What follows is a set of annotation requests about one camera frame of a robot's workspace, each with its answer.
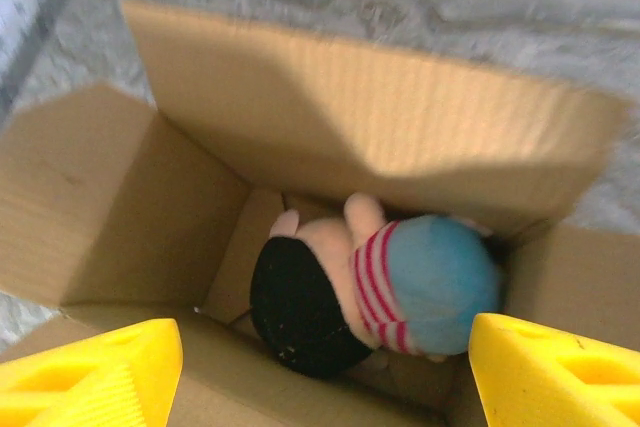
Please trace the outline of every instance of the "doll arm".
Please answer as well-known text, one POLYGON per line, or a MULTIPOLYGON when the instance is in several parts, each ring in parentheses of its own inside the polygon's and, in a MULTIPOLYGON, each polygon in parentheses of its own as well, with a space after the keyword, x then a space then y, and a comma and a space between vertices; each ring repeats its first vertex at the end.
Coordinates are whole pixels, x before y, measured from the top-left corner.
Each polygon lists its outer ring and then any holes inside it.
POLYGON ((380 203, 374 197, 362 193, 353 194, 347 199, 344 216, 356 248, 387 224, 380 203))

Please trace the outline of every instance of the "red striped shirt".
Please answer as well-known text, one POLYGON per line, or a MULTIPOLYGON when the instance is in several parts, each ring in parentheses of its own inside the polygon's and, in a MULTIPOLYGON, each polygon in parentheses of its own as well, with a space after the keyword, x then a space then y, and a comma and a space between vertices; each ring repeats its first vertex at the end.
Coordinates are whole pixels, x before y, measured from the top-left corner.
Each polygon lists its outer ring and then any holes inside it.
POLYGON ((389 239, 398 222, 391 222, 358 248, 350 259, 356 301, 366 329, 389 350, 419 354, 407 319, 396 301, 389 275, 389 239))

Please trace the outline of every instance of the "corrugated cardboard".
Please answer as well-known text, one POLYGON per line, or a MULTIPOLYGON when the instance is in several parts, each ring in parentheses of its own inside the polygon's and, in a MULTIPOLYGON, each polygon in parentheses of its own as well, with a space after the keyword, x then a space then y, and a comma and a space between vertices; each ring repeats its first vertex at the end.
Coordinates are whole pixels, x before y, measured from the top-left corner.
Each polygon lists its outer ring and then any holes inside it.
POLYGON ((7 355, 170 315, 185 343, 173 426, 483 425, 462 359, 392 355, 319 382, 252 338, 248 286, 271 222, 290 207, 305 221, 339 213, 355 190, 491 227, 514 246, 507 312, 638 348, 640 240, 555 227, 606 162, 624 100, 137 1, 124 11, 158 111, 99 85, 0 138, 0 288, 69 316, 7 355))

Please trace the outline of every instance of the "stuffed doll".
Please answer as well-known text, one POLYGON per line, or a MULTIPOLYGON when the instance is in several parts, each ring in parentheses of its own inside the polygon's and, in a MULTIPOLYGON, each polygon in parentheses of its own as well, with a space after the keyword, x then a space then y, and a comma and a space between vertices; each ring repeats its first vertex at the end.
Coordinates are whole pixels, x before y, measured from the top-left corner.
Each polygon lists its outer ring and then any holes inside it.
POLYGON ((480 234, 449 217, 387 222, 364 194, 344 219, 274 223, 251 283, 251 318, 279 361, 328 378, 385 348, 441 361, 499 309, 501 274, 480 234))

